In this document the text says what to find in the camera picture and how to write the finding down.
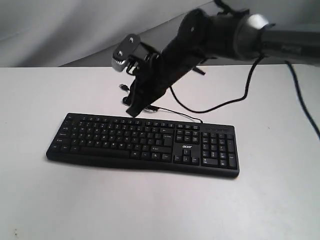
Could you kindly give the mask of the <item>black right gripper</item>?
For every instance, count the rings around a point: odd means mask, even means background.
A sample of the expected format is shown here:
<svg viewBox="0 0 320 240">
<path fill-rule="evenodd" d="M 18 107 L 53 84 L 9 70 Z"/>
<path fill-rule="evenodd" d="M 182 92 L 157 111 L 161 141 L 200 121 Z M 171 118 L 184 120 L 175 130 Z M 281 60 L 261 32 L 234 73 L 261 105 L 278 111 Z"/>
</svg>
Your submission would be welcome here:
<svg viewBox="0 0 320 240">
<path fill-rule="evenodd" d="M 174 83 L 197 65 L 208 59 L 197 51 L 148 51 L 146 54 L 132 53 L 129 55 L 132 75 L 135 76 L 131 86 L 121 85 L 127 92 L 122 99 L 124 105 L 129 105 L 126 112 L 133 118 L 137 117 L 154 100 L 161 98 Z"/>
</svg>

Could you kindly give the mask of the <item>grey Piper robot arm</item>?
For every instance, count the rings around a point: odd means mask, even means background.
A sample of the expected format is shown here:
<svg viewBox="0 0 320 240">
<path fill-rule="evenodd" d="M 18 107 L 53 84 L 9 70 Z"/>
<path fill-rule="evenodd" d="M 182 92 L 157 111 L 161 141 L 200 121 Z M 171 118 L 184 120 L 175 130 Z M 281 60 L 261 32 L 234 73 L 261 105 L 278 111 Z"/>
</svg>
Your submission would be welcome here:
<svg viewBox="0 0 320 240">
<path fill-rule="evenodd" d="M 174 83 L 210 59 L 251 61 L 264 57 L 320 63 L 320 27 L 316 24 L 282 26 L 248 9 L 234 10 L 224 2 L 208 15 L 197 8 L 182 20 L 177 35 L 162 50 L 127 35 L 112 55 L 112 66 L 135 77 L 128 95 L 127 113 L 138 116 L 161 98 Z"/>
</svg>

